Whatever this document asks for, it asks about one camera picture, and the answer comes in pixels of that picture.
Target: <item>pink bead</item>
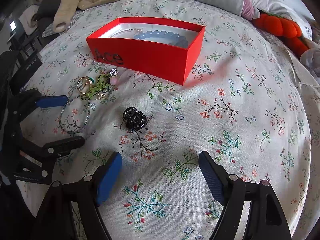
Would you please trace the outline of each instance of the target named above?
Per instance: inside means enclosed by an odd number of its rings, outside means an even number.
[[[118,82],[118,79],[117,79],[116,77],[110,78],[110,84],[111,84],[111,85],[114,86],[117,82]]]

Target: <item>orange plush toy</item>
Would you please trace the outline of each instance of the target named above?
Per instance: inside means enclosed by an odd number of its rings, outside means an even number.
[[[302,35],[298,24],[292,20],[261,13],[261,17],[253,19],[252,24],[274,36],[282,37],[282,42],[299,58],[309,48],[299,39]]]

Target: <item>floral bedsheet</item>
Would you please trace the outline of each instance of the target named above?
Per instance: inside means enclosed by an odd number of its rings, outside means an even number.
[[[119,67],[118,84],[90,102],[89,122],[81,133],[85,145],[57,160],[52,179],[78,181],[118,151],[123,168],[99,208],[114,240],[208,239],[222,207],[197,163],[207,150],[244,181],[270,181],[293,238],[304,239],[319,217],[319,209],[312,210],[319,205],[319,183],[309,183],[310,177],[316,181],[317,169],[310,147],[320,148],[319,129],[314,126],[311,134],[309,128],[310,118],[320,122],[319,93],[312,90],[304,98],[286,48],[267,42],[245,19],[191,0],[123,0],[91,8],[42,50],[44,63],[27,89],[78,96],[79,78],[97,79],[103,68],[112,68],[92,65],[85,38],[123,16],[205,25],[201,54],[184,86]],[[148,117],[137,132],[126,130],[122,121],[130,106]],[[24,136],[38,145],[69,136],[59,125],[61,110],[33,112],[22,123]],[[62,125],[78,129],[86,116],[86,102],[75,99]],[[48,186],[18,184],[36,215]],[[248,208],[246,203],[236,239],[242,239]],[[74,219],[79,238],[86,239],[76,205]]]

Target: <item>wall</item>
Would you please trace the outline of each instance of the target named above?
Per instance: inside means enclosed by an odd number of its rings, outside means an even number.
[[[15,7],[14,11],[12,12],[12,16],[15,19],[18,19],[23,11],[35,2],[35,0],[21,0],[21,2]],[[7,20],[2,30],[0,31],[0,54],[4,51],[9,50],[10,42],[9,44],[7,44],[7,40],[10,38],[10,31],[10,22]]]

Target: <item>beaded bracelet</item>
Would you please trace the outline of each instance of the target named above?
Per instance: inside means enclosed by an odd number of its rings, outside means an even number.
[[[166,31],[147,31],[146,33],[139,33],[133,37],[136,40],[143,40],[145,38],[167,38],[173,40],[172,43],[168,45],[174,45],[182,48],[187,48],[189,46],[189,42],[185,38],[185,36],[180,36],[177,33],[166,32]]]
[[[61,112],[61,114],[60,114],[59,127],[61,128],[62,131],[66,132],[66,133],[68,133],[68,134],[77,134],[77,133],[82,132],[82,131],[84,130],[85,126],[87,125],[88,119],[89,119],[89,117],[90,117],[90,107],[91,107],[91,106],[90,106],[90,99],[88,98],[88,99],[87,99],[88,114],[87,114],[87,117],[86,117],[86,119],[85,119],[85,122],[84,122],[83,126],[82,126],[82,127],[78,127],[78,126],[77,126],[74,131],[67,131],[67,130],[65,130],[65,129],[63,128],[63,125],[70,125],[70,124],[67,124],[67,123],[64,123],[64,124],[63,124],[63,123],[61,122],[62,114],[63,114],[64,110],[66,109],[67,106],[70,106],[70,103],[71,103],[73,100],[75,100],[76,98],[80,98],[80,97],[81,97],[81,95],[76,96],[75,98],[73,98],[73,99],[71,99],[71,100],[68,100],[67,103],[65,104],[65,106],[63,107],[62,112]]]

